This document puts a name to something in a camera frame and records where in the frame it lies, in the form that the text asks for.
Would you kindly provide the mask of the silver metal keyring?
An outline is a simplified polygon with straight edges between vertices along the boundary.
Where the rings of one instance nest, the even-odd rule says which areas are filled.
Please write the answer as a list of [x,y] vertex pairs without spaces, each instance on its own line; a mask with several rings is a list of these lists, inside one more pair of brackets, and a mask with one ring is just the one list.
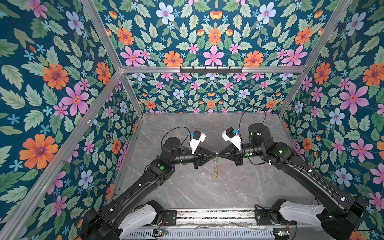
[[216,157],[214,159],[214,178],[218,178],[219,177],[219,157]]

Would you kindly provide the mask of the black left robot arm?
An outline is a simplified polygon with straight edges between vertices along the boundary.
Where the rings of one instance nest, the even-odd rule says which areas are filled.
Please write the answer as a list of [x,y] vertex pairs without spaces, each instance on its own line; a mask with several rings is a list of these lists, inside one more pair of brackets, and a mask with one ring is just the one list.
[[76,239],[122,240],[142,226],[159,224],[164,208],[158,202],[149,201],[140,209],[137,205],[175,173],[176,165],[193,164],[198,168],[217,155],[202,147],[183,149],[178,138],[168,138],[161,146],[161,154],[146,166],[131,187],[103,208],[89,210],[84,215]]

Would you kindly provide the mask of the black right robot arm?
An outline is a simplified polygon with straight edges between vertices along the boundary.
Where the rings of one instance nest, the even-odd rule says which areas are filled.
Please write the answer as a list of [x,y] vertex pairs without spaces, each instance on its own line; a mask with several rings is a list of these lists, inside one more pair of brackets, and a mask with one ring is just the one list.
[[289,175],[301,184],[318,201],[319,205],[303,205],[279,199],[270,208],[272,223],[296,221],[322,228],[335,240],[348,240],[364,214],[367,201],[351,196],[336,187],[312,169],[289,145],[275,142],[269,128],[261,123],[248,127],[249,143],[243,143],[237,129],[228,128],[222,133],[231,142],[219,156],[232,160],[237,166],[244,158],[260,157],[266,164]]

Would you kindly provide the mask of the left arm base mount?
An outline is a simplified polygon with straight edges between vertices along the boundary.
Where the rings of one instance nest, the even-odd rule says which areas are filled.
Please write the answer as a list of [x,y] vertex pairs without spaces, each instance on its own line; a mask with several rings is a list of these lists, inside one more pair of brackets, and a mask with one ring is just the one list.
[[155,216],[155,219],[150,223],[151,226],[176,226],[178,212],[177,210],[164,210]]

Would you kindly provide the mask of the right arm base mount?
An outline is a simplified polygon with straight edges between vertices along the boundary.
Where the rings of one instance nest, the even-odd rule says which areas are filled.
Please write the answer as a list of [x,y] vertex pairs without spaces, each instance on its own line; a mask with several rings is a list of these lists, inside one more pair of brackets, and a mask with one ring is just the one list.
[[285,199],[278,199],[270,208],[262,207],[255,204],[254,214],[255,220],[259,226],[275,225],[281,226],[284,224],[296,226],[296,221],[288,221],[279,212],[283,203],[287,203]]

